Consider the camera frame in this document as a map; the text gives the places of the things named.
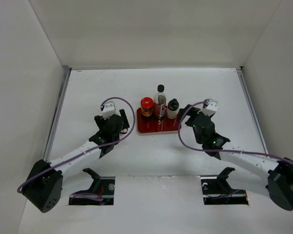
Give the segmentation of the tall red label sauce bottle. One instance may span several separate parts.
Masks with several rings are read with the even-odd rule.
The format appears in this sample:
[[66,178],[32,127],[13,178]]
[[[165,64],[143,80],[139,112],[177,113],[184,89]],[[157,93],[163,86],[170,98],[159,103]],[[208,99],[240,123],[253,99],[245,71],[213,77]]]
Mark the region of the tall red label sauce bottle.
[[154,96],[153,113],[158,123],[162,123],[165,111],[167,98],[164,93],[165,87],[162,84],[157,86],[157,93]]

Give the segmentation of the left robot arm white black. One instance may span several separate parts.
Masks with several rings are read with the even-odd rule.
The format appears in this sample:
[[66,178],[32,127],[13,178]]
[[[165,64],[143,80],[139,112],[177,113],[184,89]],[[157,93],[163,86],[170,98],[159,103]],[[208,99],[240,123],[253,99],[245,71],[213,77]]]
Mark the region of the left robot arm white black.
[[95,116],[99,131],[76,150],[52,161],[37,161],[27,180],[18,188],[42,213],[53,209],[61,198],[64,181],[81,171],[92,172],[90,164],[104,157],[114,149],[121,139],[123,130],[130,125],[124,109],[108,119]]

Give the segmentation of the red lid jar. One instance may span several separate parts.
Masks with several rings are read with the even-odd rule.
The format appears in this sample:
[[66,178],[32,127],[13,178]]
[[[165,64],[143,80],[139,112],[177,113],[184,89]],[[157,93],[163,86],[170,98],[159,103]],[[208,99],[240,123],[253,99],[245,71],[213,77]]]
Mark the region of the red lid jar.
[[150,97],[144,97],[140,101],[140,106],[141,106],[141,113],[142,117],[145,119],[150,119],[153,115],[153,99]]

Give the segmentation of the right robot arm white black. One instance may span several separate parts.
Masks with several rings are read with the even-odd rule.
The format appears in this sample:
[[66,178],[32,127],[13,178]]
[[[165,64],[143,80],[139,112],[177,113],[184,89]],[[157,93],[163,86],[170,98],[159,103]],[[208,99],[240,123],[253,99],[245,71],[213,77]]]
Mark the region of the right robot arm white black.
[[211,118],[217,109],[213,102],[203,102],[203,108],[187,105],[180,109],[178,120],[192,127],[200,152],[219,161],[229,162],[243,168],[260,181],[230,177],[234,168],[225,168],[215,179],[220,199],[241,190],[261,194],[271,199],[278,207],[293,210],[293,161],[266,153],[246,151],[215,131]]

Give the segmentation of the white bottle black cap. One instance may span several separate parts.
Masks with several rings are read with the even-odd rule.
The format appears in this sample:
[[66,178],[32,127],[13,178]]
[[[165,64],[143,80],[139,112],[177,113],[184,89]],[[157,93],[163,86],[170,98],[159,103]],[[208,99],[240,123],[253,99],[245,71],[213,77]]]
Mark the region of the white bottle black cap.
[[179,102],[176,98],[170,100],[167,104],[167,118],[175,119],[179,112]]

